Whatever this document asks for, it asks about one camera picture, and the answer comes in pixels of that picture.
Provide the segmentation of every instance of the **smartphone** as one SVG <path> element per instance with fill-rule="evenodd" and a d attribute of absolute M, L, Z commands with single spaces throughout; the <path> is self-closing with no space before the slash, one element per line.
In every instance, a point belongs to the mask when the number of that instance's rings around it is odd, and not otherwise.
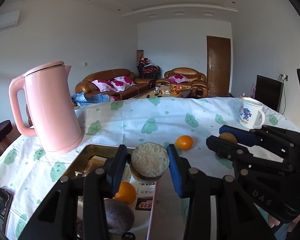
<path fill-rule="evenodd" d="M 0 229 L 5 234 L 9 210 L 12 203 L 12 194 L 0 188 Z"/>

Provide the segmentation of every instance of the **pink electric kettle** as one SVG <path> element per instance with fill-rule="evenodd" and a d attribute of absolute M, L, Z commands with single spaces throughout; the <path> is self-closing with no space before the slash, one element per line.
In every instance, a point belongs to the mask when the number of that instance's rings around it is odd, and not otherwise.
<path fill-rule="evenodd" d="M 71 66 L 63 61 L 35 67 L 14 78 L 9 86 L 10 103 L 19 132 L 38 136 L 46 153 L 62 155 L 82 141 L 82 132 L 75 115 L 68 75 Z M 34 128 L 23 124 L 17 93 L 24 90 Z"/>

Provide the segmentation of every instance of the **white wall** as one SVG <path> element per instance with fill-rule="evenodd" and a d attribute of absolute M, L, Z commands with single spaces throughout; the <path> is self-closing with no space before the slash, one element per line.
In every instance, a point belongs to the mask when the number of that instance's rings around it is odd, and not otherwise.
<path fill-rule="evenodd" d="M 0 122 L 14 121 L 8 95 L 11 80 L 43 63 L 62 60 L 72 65 L 71 94 L 88 74 L 112 68 L 137 71 L 136 23 L 70 0 L 25 0 L 2 6 L 0 14 L 14 10 L 21 11 L 18 26 L 0 32 Z M 25 96 L 19 95 L 27 123 Z"/>
<path fill-rule="evenodd" d="M 189 67 L 206 74 L 206 36 L 229 38 L 232 42 L 231 24 L 205 19 L 171 19 L 140 23 L 138 49 L 143 49 L 145 57 L 162 68 L 162 75 L 176 67 Z"/>
<path fill-rule="evenodd" d="M 285 82 L 284 116 L 300 128 L 300 17 L 288 0 L 243 0 L 232 21 L 234 71 L 231 93 L 250 95 L 257 75 Z"/>

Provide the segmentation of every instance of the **dark stool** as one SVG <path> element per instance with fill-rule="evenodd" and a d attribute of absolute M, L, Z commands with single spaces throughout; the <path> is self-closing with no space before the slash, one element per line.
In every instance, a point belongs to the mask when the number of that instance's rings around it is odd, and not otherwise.
<path fill-rule="evenodd" d="M 11 141 L 6 137 L 11 131 L 12 125 L 10 120 L 6 120 L 0 123 L 0 156 L 11 144 Z"/>

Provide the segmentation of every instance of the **tablecloth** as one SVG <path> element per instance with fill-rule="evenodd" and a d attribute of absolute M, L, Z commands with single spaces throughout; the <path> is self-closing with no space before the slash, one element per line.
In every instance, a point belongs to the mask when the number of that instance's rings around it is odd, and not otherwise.
<path fill-rule="evenodd" d="M 210 135 L 218 136 L 219 128 L 225 124 L 244 129 L 238 122 L 240 106 L 240 98 L 132 98 L 84 107 L 76 110 L 84 133 L 82 143 L 61 156 L 45 154 L 37 137 L 21 135 L 0 157 L 0 187 L 13 194 L 7 237 L 18 239 L 42 199 L 89 143 L 136 147 L 143 142 L 155 142 L 167 146 L 180 135 L 190 135 L 194 139 L 193 148 L 179 150 L 181 156 L 209 176 L 233 175 L 231 162 L 218 158 L 205 141 Z M 299 131 L 281 114 L 266 106 L 263 110 L 265 124 Z M 275 159 L 269 152 L 256 152 L 262 158 Z M 180 218 L 181 211 L 180 205 L 176 211 Z M 169 239 L 182 239 L 182 235 Z"/>

